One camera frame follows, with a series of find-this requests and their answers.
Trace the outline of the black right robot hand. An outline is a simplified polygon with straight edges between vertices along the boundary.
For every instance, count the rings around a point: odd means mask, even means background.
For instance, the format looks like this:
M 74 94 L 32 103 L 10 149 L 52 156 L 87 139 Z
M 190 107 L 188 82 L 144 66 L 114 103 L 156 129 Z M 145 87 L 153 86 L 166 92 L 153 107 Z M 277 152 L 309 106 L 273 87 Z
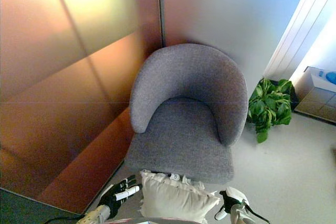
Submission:
M 215 220 L 222 220 L 228 214 L 232 223 L 237 223 L 239 219 L 239 212 L 243 212 L 246 206 L 249 206 L 247 197 L 238 189 L 227 187 L 225 190 L 219 192 L 223 197 L 223 205 L 215 214 Z

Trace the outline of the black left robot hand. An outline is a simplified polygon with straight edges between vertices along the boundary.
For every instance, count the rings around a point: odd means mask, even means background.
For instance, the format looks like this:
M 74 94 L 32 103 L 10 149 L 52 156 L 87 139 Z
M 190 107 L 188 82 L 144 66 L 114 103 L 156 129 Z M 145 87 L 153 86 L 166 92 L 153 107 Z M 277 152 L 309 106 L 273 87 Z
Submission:
M 104 206 L 109 208 L 109 216 L 107 219 L 114 218 L 121 205 L 141 189 L 142 185 L 137 184 L 136 176 L 131 175 L 116 184 L 110 185 L 102 193 L 98 207 Z

